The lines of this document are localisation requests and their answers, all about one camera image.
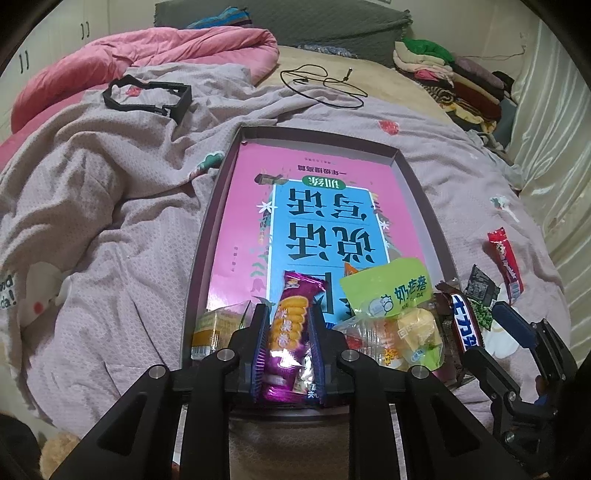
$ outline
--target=metal screw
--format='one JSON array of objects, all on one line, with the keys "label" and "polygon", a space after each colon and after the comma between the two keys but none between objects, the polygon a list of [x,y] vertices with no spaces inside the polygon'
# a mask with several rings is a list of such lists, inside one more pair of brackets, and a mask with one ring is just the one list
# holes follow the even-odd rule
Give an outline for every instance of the metal screw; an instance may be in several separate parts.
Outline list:
[{"label": "metal screw", "polygon": [[411,368],[410,372],[414,378],[418,378],[419,380],[423,380],[429,376],[429,369],[422,365],[415,365]]},{"label": "metal screw", "polygon": [[355,362],[359,359],[359,352],[357,350],[345,350],[342,354],[340,354],[341,358],[345,360],[345,362]]},{"label": "metal screw", "polygon": [[160,378],[160,377],[163,377],[165,373],[166,373],[165,367],[163,367],[162,365],[154,365],[152,368],[150,368],[148,375],[151,376],[152,378]]},{"label": "metal screw", "polygon": [[222,362],[227,362],[228,360],[232,360],[232,358],[234,358],[235,355],[236,354],[234,353],[234,350],[231,350],[229,348],[224,348],[224,349],[220,350],[216,356]]}]

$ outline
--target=purple snack bag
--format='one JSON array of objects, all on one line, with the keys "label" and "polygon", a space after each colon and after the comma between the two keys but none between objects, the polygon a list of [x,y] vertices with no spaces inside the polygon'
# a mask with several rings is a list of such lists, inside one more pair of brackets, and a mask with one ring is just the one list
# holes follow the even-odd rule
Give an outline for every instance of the purple snack bag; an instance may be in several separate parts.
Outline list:
[{"label": "purple snack bag", "polygon": [[285,272],[284,281],[269,332],[262,392],[267,400],[293,403],[306,398],[293,388],[306,355],[309,309],[326,283],[296,272]]}]

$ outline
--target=white curtain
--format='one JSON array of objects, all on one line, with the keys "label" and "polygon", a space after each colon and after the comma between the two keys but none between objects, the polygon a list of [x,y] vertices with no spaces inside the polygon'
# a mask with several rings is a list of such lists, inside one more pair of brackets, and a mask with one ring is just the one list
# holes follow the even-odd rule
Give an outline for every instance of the white curtain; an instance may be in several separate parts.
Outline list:
[{"label": "white curtain", "polygon": [[591,349],[591,92],[539,19],[528,43],[509,155],[523,170],[521,199],[563,279],[580,362]]}]

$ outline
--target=transparent plastic bag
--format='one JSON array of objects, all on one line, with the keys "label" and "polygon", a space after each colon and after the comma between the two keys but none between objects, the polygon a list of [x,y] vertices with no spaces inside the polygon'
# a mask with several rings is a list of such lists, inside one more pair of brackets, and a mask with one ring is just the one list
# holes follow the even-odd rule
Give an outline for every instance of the transparent plastic bag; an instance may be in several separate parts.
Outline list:
[{"label": "transparent plastic bag", "polygon": [[350,348],[383,367],[406,371],[423,365],[435,371],[443,365],[444,343],[432,302],[391,317],[353,317],[333,329],[342,332]]},{"label": "transparent plastic bag", "polygon": [[232,334],[251,324],[255,305],[247,300],[206,312],[195,321],[191,359],[203,360],[210,353],[227,348]]}]

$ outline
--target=white cabinet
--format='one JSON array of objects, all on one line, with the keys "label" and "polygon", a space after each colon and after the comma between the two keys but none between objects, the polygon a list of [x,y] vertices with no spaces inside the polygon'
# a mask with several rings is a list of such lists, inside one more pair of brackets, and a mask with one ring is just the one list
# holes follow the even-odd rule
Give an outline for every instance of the white cabinet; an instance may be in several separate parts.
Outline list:
[{"label": "white cabinet", "polygon": [[109,35],[108,0],[84,0],[86,43]]},{"label": "white cabinet", "polygon": [[12,105],[30,78],[109,34],[108,0],[62,0],[29,33],[0,77],[0,142],[11,133]]},{"label": "white cabinet", "polygon": [[153,27],[156,4],[161,1],[109,0],[109,32],[114,34]]}]

